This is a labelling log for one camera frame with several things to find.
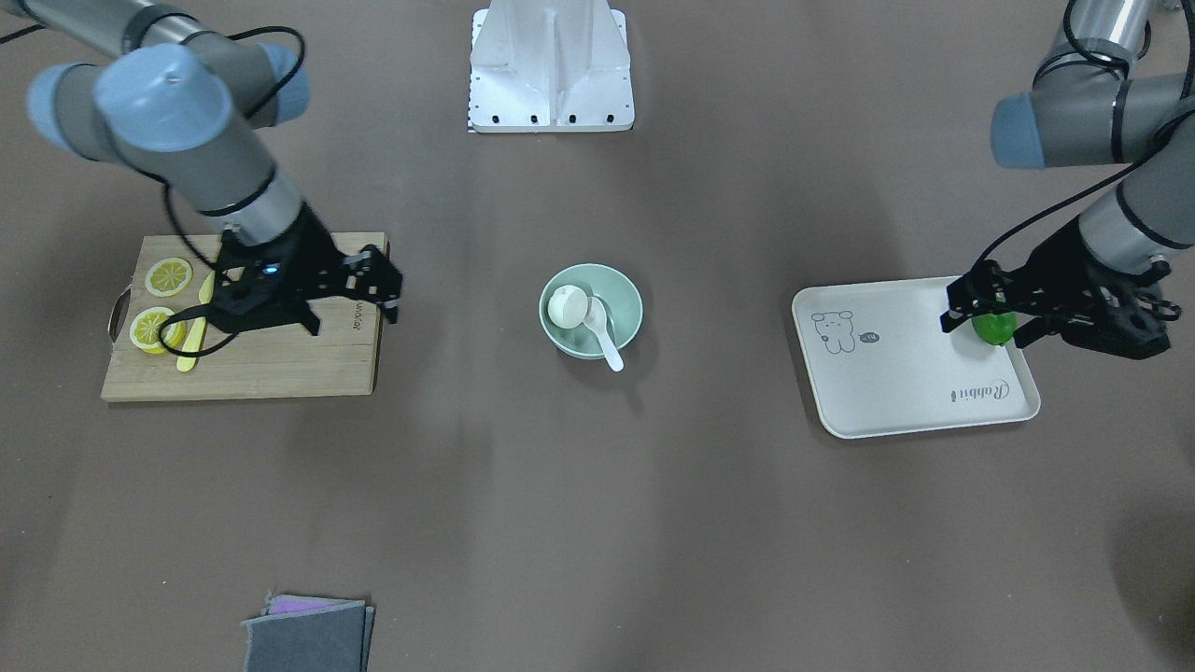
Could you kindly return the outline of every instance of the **green object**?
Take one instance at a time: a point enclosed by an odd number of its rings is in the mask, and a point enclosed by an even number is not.
[[[539,324],[552,343],[564,353],[583,360],[602,359],[601,346],[593,331],[584,326],[560,329],[547,317],[547,300],[564,285],[575,285],[586,294],[606,304],[611,340],[623,349],[639,332],[643,324],[643,298],[621,273],[602,264],[577,264],[557,273],[539,295]]]
[[[972,318],[972,326],[979,337],[993,346],[1003,346],[1012,340],[1017,330],[1017,313],[981,314]]]

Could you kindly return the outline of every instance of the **robotic arm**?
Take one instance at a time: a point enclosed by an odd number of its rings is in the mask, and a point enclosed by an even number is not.
[[[985,316],[1032,316],[1015,331],[1027,347],[1047,335],[1130,359],[1170,347],[1179,317],[1158,282],[1169,259],[1195,244],[1195,97],[1191,71],[1133,79],[1157,0],[1070,0],[1031,92],[997,105],[992,149],[1005,167],[1130,163],[1110,181],[1046,210],[989,246],[948,288],[943,331]],[[1190,0],[1182,0],[1193,20]],[[1009,236],[1128,175],[1005,271],[988,253]]]
[[[38,130],[85,159],[161,182],[167,212],[177,189],[222,232],[212,303],[172,322],[203,314],[231,335],[299,323],[315,335],[319,318],[307,301],[333,295],[370,301],[396,322],[398,269],[373,245],[351,256],[337,250],[253,134],[306,110],[302,53],[238,44],[148,0],[0,0],[0,8],[117,59],[38,75],[29,96]]]

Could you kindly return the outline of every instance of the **wooden cutting board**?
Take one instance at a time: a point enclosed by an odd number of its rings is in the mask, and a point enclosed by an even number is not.
[[[387,249],[385,233],[333,233],[332,238],[349,255],[368,244]],[[215,258],[219,236],[192,236],[191,242],[208,258]],[[194,273],[183,292],[161,299],[146,291],[145,277],[149,267],[166,257],[186,259]],[[201,358],[186,373],[178,371],[174,355],[148,355],[133,344],[128,334],[131,318],[153,306],[179,312],[198,304],[200,286],[209,273],[177,237],[146,237],[133,273],[128,310],[112,346],[102,399],[171,402],[373,392],[382,318],[372,304],[343,297],[311,303],[320,319],[319,336],[308,335],[298,324],[246,331],[221,350]],[[203,347],[225,337],[226,334],[208,325]]]

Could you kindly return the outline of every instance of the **blue joint cap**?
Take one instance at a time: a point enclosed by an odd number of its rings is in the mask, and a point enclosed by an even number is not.
[[[282,81],[282,78],[290,72],[290,68],[295,67],[295,62],[299,60],[294,51],[281,44],[259,43],[258,47],[270,59],[275,84]],[[311,102],[311,79],[307,78],[307,69],[299,68],[290,81],[278,91],[275,99],[278,102],[278,111],[275,115],[274,126],[302,116]]]
[[[122,140],[147,152],[183,152],[214,140],[233,115],[232,94],[186,47],[159,44],[127,54],[93,92]]]
[[[992,115],[992,155],[1004,167],[1046,167],[1037,116],[1028,93],[1011,96],[995,105],[995,114]]]
[[[42,74],[33,79],[33,84],[29,86],[29,96],[25,98],[29,121],[33,123],[37,132],[50,142],[76,155],[78,153],[71,148],[66,136],[62,135],[62,127],[59,126],[59,114],[54,108],[54,98],[57,96],[59,84],[62,83],[62,78],[75,67],[86,65],[65,63],[42,72]]]

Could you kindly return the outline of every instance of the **cutting board handle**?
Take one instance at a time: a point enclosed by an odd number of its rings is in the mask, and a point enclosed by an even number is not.
[[[124,288],[124,292],[116,298],[112,304],[112,314],[108,316],[108,340],[116,344],[116,338],[121,335],[121,318],[129,310],[129,301],[133,299],[133,285]]]

